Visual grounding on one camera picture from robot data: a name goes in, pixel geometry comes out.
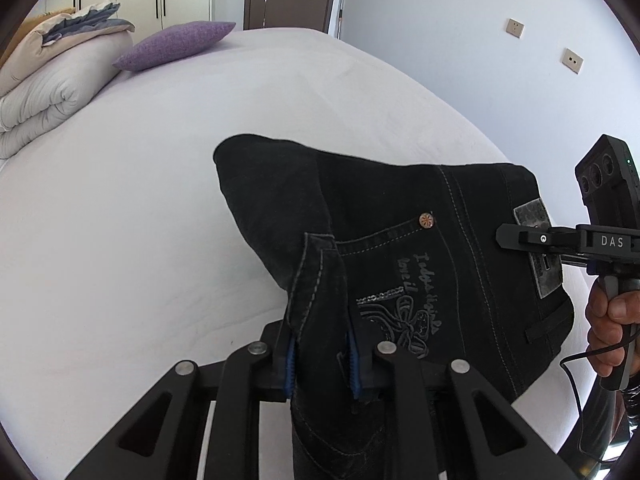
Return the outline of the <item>person's right hand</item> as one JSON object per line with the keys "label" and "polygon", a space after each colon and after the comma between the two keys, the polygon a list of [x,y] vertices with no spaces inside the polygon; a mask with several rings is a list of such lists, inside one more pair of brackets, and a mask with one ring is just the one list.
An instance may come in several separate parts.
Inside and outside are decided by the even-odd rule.
{"label": "person's right hand", "polygon": [[[590,325],[587,336],[589,351],[618,344],[623,338],[623,326],[639,323],[639,292],[638,290],[624,292],[608,300],[599,283],[594,282],[585,315]],[[608,377],[616,366],[622,364],[624,357],[625,351],[618,348],[597,356],[590,356],[588,361],[599,376]]]}

